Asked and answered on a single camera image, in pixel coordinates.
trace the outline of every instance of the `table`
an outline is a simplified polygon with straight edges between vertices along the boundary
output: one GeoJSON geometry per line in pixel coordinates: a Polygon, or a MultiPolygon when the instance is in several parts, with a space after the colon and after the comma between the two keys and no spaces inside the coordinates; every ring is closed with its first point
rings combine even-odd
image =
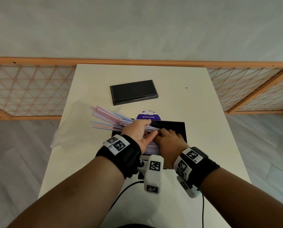
{"type": "MultiPolygon", "coordinates": [[[[92,128],[90,105],[131,118],[151,110],[162,120],[185,122],[190,146],[197,146],[220,166],[250,182],[206,68],[79,64],[60,123],[67,136],[73,135],[66,139],[72,143],[52,149],[39,197],[91,161],[111,136],[111,131],[92,128]],[[111,85],[151,79],[159,98],[113,106],[111,85]]],[[[124,187],[136,180],[137,176],[127,179],[124,187]]],[[[145,192],[142,184],[134,185],[120,197],[101,227],[128,223],[201,227],[201,216],[202,197],[190,199],[175,172],[164,170],[159,195],[145,192]]],[[[204,225],[228,227],[207,200],[204,225]]]]}

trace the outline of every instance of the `black box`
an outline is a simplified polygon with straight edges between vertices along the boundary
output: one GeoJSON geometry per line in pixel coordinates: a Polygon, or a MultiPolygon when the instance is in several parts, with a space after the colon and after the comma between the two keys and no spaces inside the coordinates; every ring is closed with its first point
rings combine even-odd
{"type": "Polygon", "coordinates": [[[110,86],[113,105],[158,98],[153,80],[110,86]]]}

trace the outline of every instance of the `finger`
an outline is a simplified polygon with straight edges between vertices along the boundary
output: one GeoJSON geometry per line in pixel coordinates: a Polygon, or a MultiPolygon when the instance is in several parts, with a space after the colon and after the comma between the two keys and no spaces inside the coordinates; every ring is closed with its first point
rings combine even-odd
{"type": "Polygon", "coordinates": [[[162,135],[162,137],[169,135],[169,132],[165,128],[160,129],[159,133],[162,135]]]}
{"type": "Polygon", "coordinates": [[[161,139],[162,139],[162,137],[161,136],[159,136],[159,135],[156,135],[156,137],[154,138],[154,142],[155,143],[157,143],[157,144],[159,144],[159,142],[161,141],[161,139]]]}
{"type": "Polygon", "coordinates": [[[176,133],[173,130],[168,130],[168,132],[172,135],[176,135],[176,133]]]}
{"type": "Polygon", "coordinates": [[[153,141],[153,139],[157,134],[158,134],[157,130],[154,130],[150,134],[145,136],[143,139],[146,141],[147,145],[149,145],[149,143],[153,141]]]}
{"type": "Polygon", "coordinates": [[[144,126],[148,126],[151,124],[151,119],[138,119],[136,121],[144,126]]]}
{"type": "Polygon", "coordinates": [[[176,134],[179,138],[184,139],[180,133],[176,134]]]}

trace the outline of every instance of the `right hand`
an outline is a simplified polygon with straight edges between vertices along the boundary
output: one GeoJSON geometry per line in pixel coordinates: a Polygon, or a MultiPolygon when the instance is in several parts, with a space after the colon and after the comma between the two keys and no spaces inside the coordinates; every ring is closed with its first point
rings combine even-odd
{"type": "Polygon", "coordinates": [[[178,156],[189,147],[182,135],[176,134],[173,130],[160,129],[154,141],[159,145],[160,154],[164,158],[164,167],[167,169],[173,169],[178,156]]]}

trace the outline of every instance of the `purple circular label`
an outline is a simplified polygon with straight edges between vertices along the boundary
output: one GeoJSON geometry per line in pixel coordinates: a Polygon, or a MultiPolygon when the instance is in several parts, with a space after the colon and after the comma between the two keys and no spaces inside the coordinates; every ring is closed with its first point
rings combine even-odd
{"type": "Polygon", "coordinates": [[[146,110],[146,111],[142,111],[136,119],[151,119],[154,121],[160,121],[160,117],[158,116],[158,114],[156,114],[153,111],[150,110],[146,110]]]}

